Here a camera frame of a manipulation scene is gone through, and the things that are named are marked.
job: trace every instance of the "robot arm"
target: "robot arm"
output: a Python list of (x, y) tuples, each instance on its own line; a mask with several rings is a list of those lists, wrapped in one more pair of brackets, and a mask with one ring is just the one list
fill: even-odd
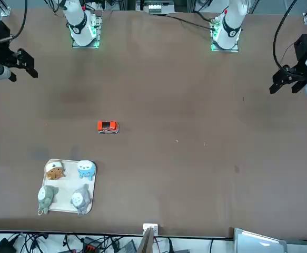
[[(10, 37), (9, 28), (0, 21), (0, 40)], [(38, 77), (37, 71), (34, 69), (34, 58), (25, 50), (20, 48), (17, 52), (9, 49), (9, 41), (0, 43), (0, 79), (9, 79), (16, 81), (16, 75), (10, 70), (11, 67), (25, 69), (33, 78)]]
[(241, 25), (248, 12), (246, 0), (230, 0), (228, 8), (220, 14), (220, 27), (213, 42), (224, 50), (232, 49), (239, 39)]
[(303, 88), (307, 93), (307, 34), (302, 34), (294, 43), (294, 47), (298, 63), (294, 67), (285, 65), (283, 68), (286, 72), (279, 69), (273, 75), (274, 84), (269, 88), (270, 94), (276, 93), (283, 85), (290, 83), (295, 83), (291, 87), (292, 93), (298, 93)]
[(71, 36), (78, 46), (87, 46), (97, 38), (96, 16), (82, 10), (80, 0), (60, 0), (58, 6), (63, 10)]

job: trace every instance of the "toy car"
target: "toy car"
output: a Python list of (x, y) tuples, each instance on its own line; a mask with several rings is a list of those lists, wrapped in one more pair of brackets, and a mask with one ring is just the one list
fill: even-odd
[(116, 121), (99, 121), (98, 133), (118, 133), (120, 125)]

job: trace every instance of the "brown plush toy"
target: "brown plush toy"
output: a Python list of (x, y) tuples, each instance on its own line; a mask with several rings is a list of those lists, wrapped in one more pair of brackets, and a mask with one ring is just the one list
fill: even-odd
[(46, 164), (44, 170), (49, 180), (57, 180), (61, 177), (64, 177), (63, 165), (60, 161), (52, 160), (51, 162)]

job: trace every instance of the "stuffed animal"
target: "stuffed animal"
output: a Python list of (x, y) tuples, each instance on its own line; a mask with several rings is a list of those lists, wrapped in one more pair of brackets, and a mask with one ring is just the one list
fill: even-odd
[(82, 160), (77, 164), (77, 169), (80, 174), (80, 178), (87, 177), (92, 181), (92, 177), (96, 173), (96, 165), (92, 161)]
[(47, 214), (52, 204), (54, 195), (58, 193), (58, 187), (42, 186), (38, 191), (38, 215)]
[(86, 214), (86, 208), (91, 202), (88, 184), (78, 188), (71, 197), (70, 203), (77, 209), (78, 215)]
[(52, 160), (46, 164), (45, 173), (49, 180), (57, 180), (64, 177), (62, 163), (60, 161)]

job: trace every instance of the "brown table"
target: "brown table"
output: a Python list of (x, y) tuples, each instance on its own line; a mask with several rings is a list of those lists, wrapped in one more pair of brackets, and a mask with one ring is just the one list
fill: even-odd
[[(21, 19), (6, 20), (12, 33)], [(113, 12), (94, 51), (71, 49), (64, 18), (28, 11), (12, 48), (35, 57), (39, 78), (0, 81), (0, 229), (141, 233), (152, 222), (164, 235), (307, 238), (307, 96), (268, 91), (280, 19), (247, 16), (240, 52), (212, 53), (206, 30)], [(288, 17), (279, 58), (302, 33), (302, 17)], [(98, 120), (117, 120), (119, 134), (98, 134)], [(49, 158), (98, 163), (87, 216), (37, 215)]]

